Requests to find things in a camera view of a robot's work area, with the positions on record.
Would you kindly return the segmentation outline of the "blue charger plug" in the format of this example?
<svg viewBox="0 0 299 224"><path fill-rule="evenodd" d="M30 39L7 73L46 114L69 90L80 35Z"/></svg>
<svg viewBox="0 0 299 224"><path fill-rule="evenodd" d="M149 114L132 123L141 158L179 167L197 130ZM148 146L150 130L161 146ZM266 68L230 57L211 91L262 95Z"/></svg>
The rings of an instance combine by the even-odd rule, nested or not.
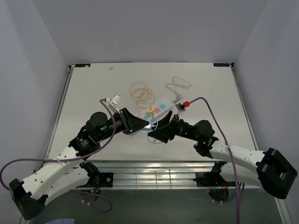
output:
<svg viewBox="0 0 299 224"><path fill-rule="evenodd" d="M152 124L149 123L148 125L146 125L145 127L142 128L143 130L151 130L152 129Z"/></svg>

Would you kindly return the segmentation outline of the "white multicolour power strip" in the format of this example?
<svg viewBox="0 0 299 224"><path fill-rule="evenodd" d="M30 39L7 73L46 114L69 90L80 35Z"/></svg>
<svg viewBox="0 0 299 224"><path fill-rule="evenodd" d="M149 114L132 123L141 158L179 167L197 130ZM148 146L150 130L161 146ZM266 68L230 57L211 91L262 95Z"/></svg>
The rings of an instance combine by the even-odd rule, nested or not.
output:
<svg viewBox="0 0 299 224"><path fill-rule="evenodd" d="M159 119L162 116L166 115L173 108L173 106L174 103L167 97L164 97L152 105L153 110L151 109L151 107L147 108L140 112L137 116L143 120L151 120L154 117Z"/></svg>

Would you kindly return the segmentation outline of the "yellow charger plug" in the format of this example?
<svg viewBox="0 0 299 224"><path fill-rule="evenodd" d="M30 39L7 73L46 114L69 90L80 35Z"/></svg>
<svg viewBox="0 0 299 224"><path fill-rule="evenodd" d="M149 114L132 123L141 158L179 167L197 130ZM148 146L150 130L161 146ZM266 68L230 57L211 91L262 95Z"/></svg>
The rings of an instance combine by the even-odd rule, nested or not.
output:
<svg viewBox="0 0 299 224"><path fill-rule="evenodd" d="M152 115L154 115L155 114L155 108L154 108L154 106L149 107L147 109L147 112L150 113L150 114L152 114Z"/></svg>

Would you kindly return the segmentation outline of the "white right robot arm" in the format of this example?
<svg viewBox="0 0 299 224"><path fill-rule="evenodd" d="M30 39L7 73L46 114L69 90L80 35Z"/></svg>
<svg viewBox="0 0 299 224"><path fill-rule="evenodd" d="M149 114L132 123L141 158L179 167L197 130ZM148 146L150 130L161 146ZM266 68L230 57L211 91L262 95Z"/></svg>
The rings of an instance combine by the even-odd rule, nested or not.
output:
<svg viewBox="0 0 299 224"><path fill-rule="evenodd" d="M148 136L163 143L175 136L193 140L196 142L193 147L200 156L214 159L211 171L196 175L198 186L232 185L237 181L263 188L278 199L287 198L298 172L278 150L256 151L229 146L214 133L207 120L190 125L169 112Z"/></svg>

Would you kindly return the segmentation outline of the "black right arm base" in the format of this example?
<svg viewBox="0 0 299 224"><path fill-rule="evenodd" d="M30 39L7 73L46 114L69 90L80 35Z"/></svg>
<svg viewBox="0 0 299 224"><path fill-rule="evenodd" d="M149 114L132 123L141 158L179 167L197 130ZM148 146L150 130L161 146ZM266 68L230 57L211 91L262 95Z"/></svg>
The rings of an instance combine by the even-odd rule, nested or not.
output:
<svg viewBox="0 0 299 224"><path fill-rule="evenodd" d="M218 203L226 203L232 200L229 197L229 187L234 186L233 182L225 181L219 173L215 172L196 172L194 181L197 187L216 187L208 189L208 195Z"/></svg>

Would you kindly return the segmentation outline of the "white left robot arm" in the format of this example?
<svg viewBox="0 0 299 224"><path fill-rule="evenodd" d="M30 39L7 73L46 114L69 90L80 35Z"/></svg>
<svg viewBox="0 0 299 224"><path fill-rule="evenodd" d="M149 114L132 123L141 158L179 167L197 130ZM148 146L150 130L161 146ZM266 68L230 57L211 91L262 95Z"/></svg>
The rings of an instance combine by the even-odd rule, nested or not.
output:
<svg viewBox="0 0 299 224"><path fill-rule="evenodd" d="M23 218L30 220L38 216L50 201L73 188L103 183L100 171L86 161L88 155L100 149L100 142L113 134L128 135L148 125L148 121L132 115L126 108L114 113L110 119L103 112L92 114L56 161L46 163L23 180L10 182L12 200Z"/></svg>

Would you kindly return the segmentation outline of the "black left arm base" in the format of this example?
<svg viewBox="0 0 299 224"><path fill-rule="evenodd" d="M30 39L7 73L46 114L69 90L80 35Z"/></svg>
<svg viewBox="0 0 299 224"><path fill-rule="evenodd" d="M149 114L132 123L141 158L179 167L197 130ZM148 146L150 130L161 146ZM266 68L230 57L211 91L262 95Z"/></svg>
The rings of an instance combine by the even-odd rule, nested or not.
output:
<svg viewBox="0 0 299 224"><path fill-rule="evenodd" d="M87 184L79 187L81 199L87 202L95 202L98 200L97 196L87 195L84 192L100 195L102 188L111 188L113 186L113 181L114 173L112 172L99 173L94 177L90 177Z"/></svg>

